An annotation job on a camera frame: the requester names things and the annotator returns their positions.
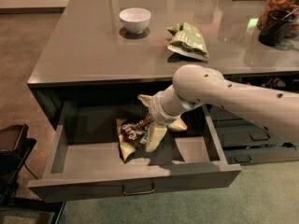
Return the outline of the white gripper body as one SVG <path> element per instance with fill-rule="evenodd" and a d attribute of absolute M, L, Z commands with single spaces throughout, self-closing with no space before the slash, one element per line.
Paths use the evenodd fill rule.
<path fill-rule="evenodd" d="M 157 92 L 151 97 L 149 101 L 149 114 L 155 123 L 168 126 L 179 119 L 179 116 L 171 116 L 164 111 L 161 103 L 162 97 L 161 91 Z"/>

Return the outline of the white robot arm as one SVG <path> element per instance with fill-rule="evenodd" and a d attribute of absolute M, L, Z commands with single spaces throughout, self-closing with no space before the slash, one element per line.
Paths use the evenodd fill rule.
<path fill-rule="evenodd" d="M 152 96 L 140 94 L 138 99 L 159 125 L 169 126 L 201 105 L 215 105 L 299 145 L 298 93 L 235 83 L 211 68 L 184 65 L 166 90 Z"/>

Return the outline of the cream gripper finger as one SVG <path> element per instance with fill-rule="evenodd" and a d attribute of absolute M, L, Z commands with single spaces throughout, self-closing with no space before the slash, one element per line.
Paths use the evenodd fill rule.
<path fill-rule="evenodd" d="M 137 96 L 137 99 L 141 101 L 141 103 L 145 106 L 145 107 L 149 107 L 150 106 L 150 101 L 151 101 L 151 96 L 150 95 L 146 95 L 146 94 L 139 94 Z"/>
<path fill-rule="evenodd" d="M 167 128 L 163 125 L 151 124 L 148 130 L 148 141 L 146 144 L 146 151 L 154 151 L 164 138 Z"/>

